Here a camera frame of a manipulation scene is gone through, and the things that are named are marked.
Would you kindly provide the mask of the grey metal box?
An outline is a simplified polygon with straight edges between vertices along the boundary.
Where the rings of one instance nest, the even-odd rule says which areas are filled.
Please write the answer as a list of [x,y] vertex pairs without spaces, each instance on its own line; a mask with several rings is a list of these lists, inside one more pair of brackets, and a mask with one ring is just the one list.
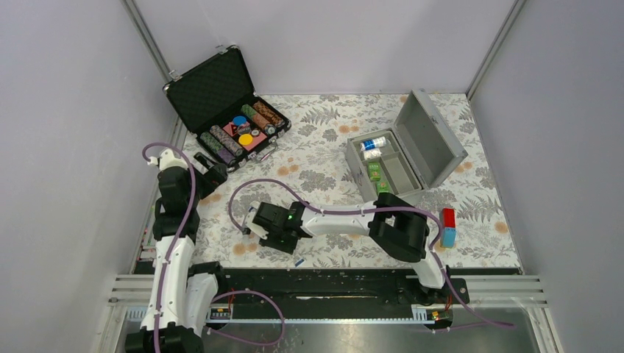
[[440,186],[468,152],[423,89],[409,93],[392,129],[425,192]]

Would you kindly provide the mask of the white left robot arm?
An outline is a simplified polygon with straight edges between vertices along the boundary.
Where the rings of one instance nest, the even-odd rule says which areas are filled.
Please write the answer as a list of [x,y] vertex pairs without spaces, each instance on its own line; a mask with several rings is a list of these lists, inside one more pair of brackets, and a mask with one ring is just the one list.
[[155,203],[155,273],[149,304],[138,332],[126,336],[126,352],[203,352],[202,330],[210,302],[228,292],[217,262],[191,262],[199,230],[199,201],[227,179],[222,164],[206,173],[172,149],[150,157],[157,166],[160,196]]

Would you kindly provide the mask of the white bandage roll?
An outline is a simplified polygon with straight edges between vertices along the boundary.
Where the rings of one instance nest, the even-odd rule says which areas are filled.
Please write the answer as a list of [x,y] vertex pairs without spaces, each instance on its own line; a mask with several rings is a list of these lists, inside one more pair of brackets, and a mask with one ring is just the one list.
[[383,153],[380,149],[369,149],[369,150],[362,151],[364,160],[372,160],[375,158],[379,158],[382,156],[382,154]]

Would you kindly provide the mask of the white blue-label bottle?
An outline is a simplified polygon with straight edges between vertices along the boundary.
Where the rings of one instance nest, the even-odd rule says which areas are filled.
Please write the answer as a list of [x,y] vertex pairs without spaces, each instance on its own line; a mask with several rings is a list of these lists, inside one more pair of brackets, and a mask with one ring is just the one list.
[[387,144],[387,139],[384,136],[379,138],[373,138],[364,140],[360,143],[361,151],[369,151],[373,149],[380,149]]

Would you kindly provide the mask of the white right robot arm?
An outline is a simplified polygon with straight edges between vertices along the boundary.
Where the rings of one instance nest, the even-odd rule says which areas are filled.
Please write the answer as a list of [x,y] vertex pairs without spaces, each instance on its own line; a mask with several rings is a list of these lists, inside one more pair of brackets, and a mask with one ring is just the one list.
[[388,256],[411,265],[429,302],[442,302],[451,293],[451,284],[442,274],[444,266],[429,249],[428,214],[390,193],[381,193],[373,202],[347,206],[313,206],[297,201],[285,208],[253,202],[244,219],[244,230],[259,236],[260,245],[287,254],[293,254],[303,238],[367,236]]

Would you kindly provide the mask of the green sachet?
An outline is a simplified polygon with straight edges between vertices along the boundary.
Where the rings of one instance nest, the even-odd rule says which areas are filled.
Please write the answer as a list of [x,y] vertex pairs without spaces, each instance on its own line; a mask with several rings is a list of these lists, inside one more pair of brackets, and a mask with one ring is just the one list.
[[384,180],[377,181],[375,183],[375,189],[377,194],[391,192],[391,187],[389,186],[388,182]]
[[367,165],[367,171],[368,171],[369,179],[372,182],[378,182],[381,180],[382,173],[381,173],[380,163],[378,162],[369,163]]

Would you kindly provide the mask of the grey plastic tray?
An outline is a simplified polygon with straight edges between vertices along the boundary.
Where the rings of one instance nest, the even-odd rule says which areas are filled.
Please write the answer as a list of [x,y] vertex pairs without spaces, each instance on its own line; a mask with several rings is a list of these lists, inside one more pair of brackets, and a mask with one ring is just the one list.
[[[366,159],[361,144],[375,138],[385,138],[386,145],[380,147],[379,156]],[[408,162],[392,129],[349,138],[345,158],[364,201],[374,201],[377,198],[377,181],[370,178],[370,163],[380,165],[380,179],[387,183],[390,193],[411,205],[417,204],[422,198],[425,188]]]

